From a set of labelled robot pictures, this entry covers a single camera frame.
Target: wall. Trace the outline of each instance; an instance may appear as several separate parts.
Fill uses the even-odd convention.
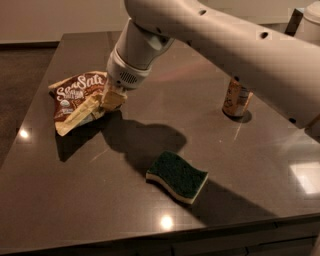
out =
[[[201,0],[256,23],[283,23],[314,0]],[[0,43],[59,41],[63,33],[121,30],[123,0],[0,0]]]

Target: brown snack bag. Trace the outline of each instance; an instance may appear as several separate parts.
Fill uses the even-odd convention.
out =
[[[118,100],[114,108],[101,106],[103,94],[109,92],[110,86],[106,88],[106,83],[106,72],[92,71],[49,86],[55,98],[54,121],[60,136],[66,135],[77,126],[102,117],[106,112],[119,109],[125,102],[126,95],[116,97],[122,100]]]

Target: green and white sponge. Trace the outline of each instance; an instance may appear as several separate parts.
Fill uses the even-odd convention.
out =
[[[152,164],[146,179],[160,183],[175,199],[192,204],[208,178],[180,156],[165,151]]]

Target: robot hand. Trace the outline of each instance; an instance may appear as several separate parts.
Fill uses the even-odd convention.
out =
[[[197,0],[125,0],[131,17],[108,61],[135,89],[173,38],[197,50],[298,128],[318,123],[320,48],[207,8]]]

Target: sponge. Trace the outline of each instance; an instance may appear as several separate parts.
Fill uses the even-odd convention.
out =
[[[177,200],[192,204],[208,178],[180,156],[164,151],[146,173],[146,179],[160,183]]]

